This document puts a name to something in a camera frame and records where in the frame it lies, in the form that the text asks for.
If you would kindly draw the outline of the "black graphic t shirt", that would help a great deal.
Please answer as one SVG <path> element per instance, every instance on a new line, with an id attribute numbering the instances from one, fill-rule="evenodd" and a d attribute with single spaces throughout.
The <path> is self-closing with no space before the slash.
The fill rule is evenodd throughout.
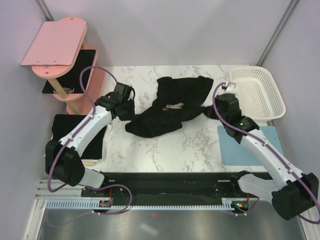
<path id="1" fill-rule="evenodd" d="M 125 125 L 126 132 L 142 138 L 155 138 L 177 131 L 182 123 L 201 114 L 218 117 L 212 106 L 204 106 L 214 80 L 209 77 L 161 77 L 151 107 Z"/>

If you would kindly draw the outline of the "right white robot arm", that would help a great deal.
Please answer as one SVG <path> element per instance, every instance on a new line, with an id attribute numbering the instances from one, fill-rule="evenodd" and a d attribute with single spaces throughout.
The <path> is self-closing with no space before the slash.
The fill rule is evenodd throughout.
<path id="1" fill-rule="evenodd" d="M 287 221 L 320 206 L 319 179 L 290 163 L 268 141 L 255 121 L 242 114 L 234 94 L 214 94 L 212 101 L 214 112 L 227 135 L 253 153 L 272 177 L 272 181 L 267 181 L 243 171 L 229 184 L 233 196 L 253 194 L 272 204 L 278 215 Z"/>

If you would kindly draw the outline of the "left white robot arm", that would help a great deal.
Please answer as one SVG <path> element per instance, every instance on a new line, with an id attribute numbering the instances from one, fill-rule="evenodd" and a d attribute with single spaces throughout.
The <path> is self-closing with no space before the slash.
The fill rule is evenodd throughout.
<path id="1" fill-rule="evenodd" d="M 116 83 L 112 92 L 93 103 L 88 115 L 73 130 L 59 140 L 51 139 L 46 144 L 45 171 L 50 192 L 54 192 L 51 180 L 57 179 L 64 186 L 88 187 L 99 197 L 109 193 L 110 185 L 104 181 L 104 174 L 86 168 L 82 156 L 95 136 L 115 118 L 128 121 L 135 117 L 135 96 L 131 85 Z"/>

